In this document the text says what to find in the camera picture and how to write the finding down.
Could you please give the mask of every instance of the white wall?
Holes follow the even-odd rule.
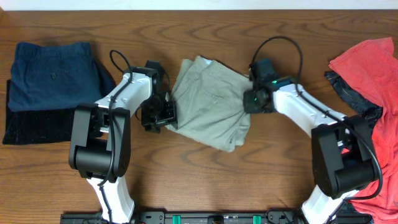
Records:
[[[398,0],[0,0],[15,10],[398,9]]]

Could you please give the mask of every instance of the green tape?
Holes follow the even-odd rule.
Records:
[[[253,224],[261,224],[261,216],[253,215]]]
[[[173,215],[173,224],[181,224],[181,216]]]

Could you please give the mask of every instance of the red cloth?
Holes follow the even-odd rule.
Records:
[[[376,198],[352,202],[357,211],[371,214],[375,223],[398,223],[398,60],[393,53],[391,38],[366,40],[329,64],[351,88],[383,107],[372,140],[384,185]],[[356,196],[372,194],[377,185],[378,181],[369,184]]]

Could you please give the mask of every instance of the dark blue towel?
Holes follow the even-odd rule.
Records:
[[[11,68],[11,111],[74,108],[94,103],[115,84],[98,67],[89,43],[41,47],[19,43]]]

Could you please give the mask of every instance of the folded cloth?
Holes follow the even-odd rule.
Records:
[[[357,91],[353,90],[336,72],[325,72],[325,77],[329,80],[333,89],[346,102],[349,107],[358,112],[369,123],[373,130],[377,121],[383,114],[383,108],[365,99]]]
[[[244,76],[214,60],[185,59],[172,90],[180,133],[208,146],[231,152],[244,144],[250,114],[243,111],[243,93],[252,88]]]
[[[375,223],[398,223],[398,60],[391,38],[366,40],[332,60],[329,67],[375,105],[383,115],[372,134],[384,185],[379,196],[353,201],[359,212],[371,214]],[[356,196],[372,194],[378,181]]]
[[[11,77],[8,105],[14,112],[74,108],[94,103],[115,87],[95,63],[89,43],[40,47],[21,42]]]
[[[9,87],[7,81],[7,103]],[[6,106],[6,133],[3,144],[42,144],[70,141],[74,108],[47,111],[12,112]]]

